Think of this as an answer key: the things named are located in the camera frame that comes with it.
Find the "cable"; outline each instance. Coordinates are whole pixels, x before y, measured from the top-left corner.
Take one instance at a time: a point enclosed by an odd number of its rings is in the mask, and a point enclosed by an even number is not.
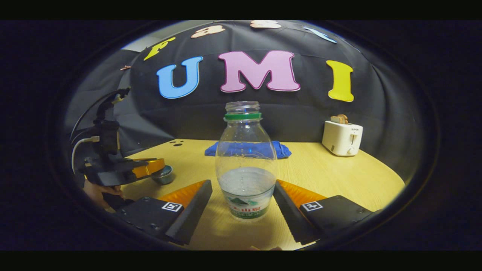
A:
[[[83,138],[75,144],[74,149],[72,150],[72,171],[74,172],[74,174],[75,174],[74,157],[75,157],[75,150],[77,149],[77,147],[80,144],[85,143],[85,142],[99,142],[99,141],[100,141],[100,137],[95,135],[95,136],[92,136],[92,137],[89,137],[89,138]]]
[[[107,98],[107,97],[109,97],[110,95],[115,94],[115,93],[117,93],[117,92],[119,92],[119,90],[110,92],[110,93],[108,93],[108,94],[106,94],[106,95],[98,98],[97,101],[95,101],[95,103],[93,103],[89,108],[87,108],[87,110],[85,110],[85,111],[82,113],[82,115],[79,117],[79,119],[78,119],[77,122],[75,123],[74,128],[72,128],[72,132],[70,133],[70,137],[68,138],[68,140],[69,140],[70,142],[72,142],[72,136],[74,135],[74,132],[75,132],[75,130],[77,129],[77,126],[79,125],[79,123],[81,122],[81,120],[85,117],[85,115],[87,114],[87,112],[89,112],[89,110],[92,109],[99,101],[101,101],[102,99]]]

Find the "small bowl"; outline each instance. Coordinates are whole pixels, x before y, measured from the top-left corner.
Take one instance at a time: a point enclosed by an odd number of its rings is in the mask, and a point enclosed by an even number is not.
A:
[[[151,175],[151,178],[158,184],[170,184],[174,181],[173,168],[170,165],[165,165],[163,169]]]

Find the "blue letter u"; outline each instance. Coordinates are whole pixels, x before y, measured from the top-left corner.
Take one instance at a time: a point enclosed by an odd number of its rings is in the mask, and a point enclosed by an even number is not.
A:
[[[157,71],[159,77],[159,92],[168,99],[181,98],[193,92],[199,84],[199,62],[202,56],[184,60],[181,65],[186,67],[186,83],[181,87],[173,86],[173,70],[176,65],[165,66]]]

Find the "black cable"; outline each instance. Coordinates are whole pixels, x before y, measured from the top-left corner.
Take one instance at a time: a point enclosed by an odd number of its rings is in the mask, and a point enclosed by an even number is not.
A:
[[[87,112],[89,112],[90,109],[92,109],[92,107],[94,107],[99,101],[101,101],[102,99],[104,98],[107,98],[109,97],[110,95],[114,94],[114,93],[117,93],[119,90],[116,90],[116,91],[113,91],[111,93],[108,93],[102,97],[100,97],[97,101],[95,101],[95,103],[93,103],[89,108],[87,108],[87,110],[85,110],[82,115],[79,117],[79,119],[77,120],[77,122],[75,123],[74,125],[74,128],[72,128],[72,132],[70,133],[70,137],[68,138],[69,142],[72,142],[72,136],[74,135],[74,132],[75,130],[77,129],[77,126],[79,125],[79,123],[82,121],[82,119],[85,117],[85,115],[87,114]]]

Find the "water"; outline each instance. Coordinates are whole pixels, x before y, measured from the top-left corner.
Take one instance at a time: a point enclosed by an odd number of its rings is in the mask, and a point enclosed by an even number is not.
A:
[[[275,176],[256,167],[230,170],[219,178],[231,214],[242,219],[263,216],[274,191]]]

